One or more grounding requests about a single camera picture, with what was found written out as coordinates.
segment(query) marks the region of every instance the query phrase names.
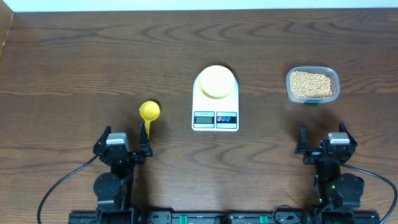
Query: wire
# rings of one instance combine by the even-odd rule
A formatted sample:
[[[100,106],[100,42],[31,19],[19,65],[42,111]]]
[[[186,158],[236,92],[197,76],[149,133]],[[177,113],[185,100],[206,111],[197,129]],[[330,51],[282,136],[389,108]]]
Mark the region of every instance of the wire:
[[[273,219],[276,223],[281,224],[280,222],[278,222],[278,221],[275,219],[275,212],[276,212],[276,210],[278,210],[280,207],[289,207],[289,208],[296,214],[296,216],[300,219],[299,222],[293,223],[293,224],[299,224],[299,223],[301,223],[301,215],[298,215],[297,212],[296,212],[291,206],[289,206],[289,205],[279,205],[279,206],[276,207],[275,210],[272,212],[272,219]]]
[[[42,202],[40,202],[39,205],[39,209],[37,210],[37,223],[38,224],[42,224],[42,221],[40,219],[40,214],[42,212],[42,208],[44,205],[45,200],[47,199],[47,197],[51,194],[51,192],[58,186],[60,185],[64,180],[66,180],[68,177],[72,176],[73,174],[76,174],[77,172],[81,171],[82,169],[84,169],[86,166],[88,166],[89,164],[91,164],[96,158],[98,157],[98,155],[95,155],[92,159],[90,159],[88,162],[86,162],[85,164],[83,164],[81,167],[75,169],[74,171],[72,171],[71,173],[69,173],[68,175],[66,175],[65,177],[62,177],[60,180],[58,180],[57,183],[54,184],[54,186],[52,186],[52,188],[50,188],[50,190],[44,195],[44,198],[42,199]]]
[[[388,180],[387,178],[384,178],[384,177],[382,177],[382,176],[380,176],[378,174],[375,174],[375,173],[372,173],[372,172],[369,172],[369,171],[366,171],[366,170],[362,170],[360,168],[356,168],[356,167],[353,167],[353,166],[346,165],[346,164],[338,162],[338,161],[336,161],[334,159],[332,159],[332,161],[335,164],[338,164],[338,165],[340,165],[342,167],[349,168],[349,169],[352,169],[352,170],[355,170],[355,171],[358,171],[358,172],[362,172],[362,173],[367,174],[367,175],[371,175],[372,177],[376,177],[378,179],[381,179],[381,180],[385,181],[387,184],[389,184],[392,187],[392,189],[394,190],[394,200],[392,201],[392,205],[391,205],[390,209],[388,210],[388,212],[386,213],[386,215],[379,222],[379,224],[383,224],[388,219],[388,217],[391,215],[392,211],[394,210],[394,208],[395,208],[395,206],[397,204],[398,192],[397,192],[397,188],[395,187],[395,185],[390,180]]]

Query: kitchen scale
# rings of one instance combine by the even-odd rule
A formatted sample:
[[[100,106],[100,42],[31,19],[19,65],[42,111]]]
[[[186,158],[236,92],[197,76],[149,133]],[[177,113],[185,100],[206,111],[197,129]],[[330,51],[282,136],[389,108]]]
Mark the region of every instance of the kitchen scale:
[[[237,131],[239,87],[232,72],[214,65],[204,69],[193,83],[192,129]]]

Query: yellow spoon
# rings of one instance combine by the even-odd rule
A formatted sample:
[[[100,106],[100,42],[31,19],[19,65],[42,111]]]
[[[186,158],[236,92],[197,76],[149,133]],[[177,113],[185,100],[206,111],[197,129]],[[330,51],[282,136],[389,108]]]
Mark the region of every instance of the yellow spoon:
[[[139,108],[139,114],[145,121],[145,130],[149,138],[150,122],[156,120],[160,115],[159,105],[153,101],[147,101]]]

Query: plastic container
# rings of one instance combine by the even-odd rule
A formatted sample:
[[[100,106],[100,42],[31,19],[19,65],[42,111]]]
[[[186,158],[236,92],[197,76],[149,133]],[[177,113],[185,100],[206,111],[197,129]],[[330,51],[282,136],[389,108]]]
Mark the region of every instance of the plastic container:
[[[316,73],[316,74],[323,74],[326,77],[330,78],[330,88],[332,92],[331,97],[323,97],[323,98],[309,98],[309,97],[300,97],[295,96],[292,91],[292,87],[290,86],[290,76],[292,72],[308,72],[308,73]],[[340,94],[340,83],[338,81],[337,73],[328,67],[318,67],[318,66],[304,66],[304,67],[295,67],[291,69],[291,71],[286,76],[286,89],[287,94],[291,102],[294,103],[326,103],[331,102],[337,98]]]

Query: white backdrop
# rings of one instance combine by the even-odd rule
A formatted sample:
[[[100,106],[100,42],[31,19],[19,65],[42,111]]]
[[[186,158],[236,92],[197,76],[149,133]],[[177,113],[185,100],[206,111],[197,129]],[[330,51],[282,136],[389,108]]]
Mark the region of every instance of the white backdrop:
[[[14,12],[398,7],[398,0],[3,0]]]

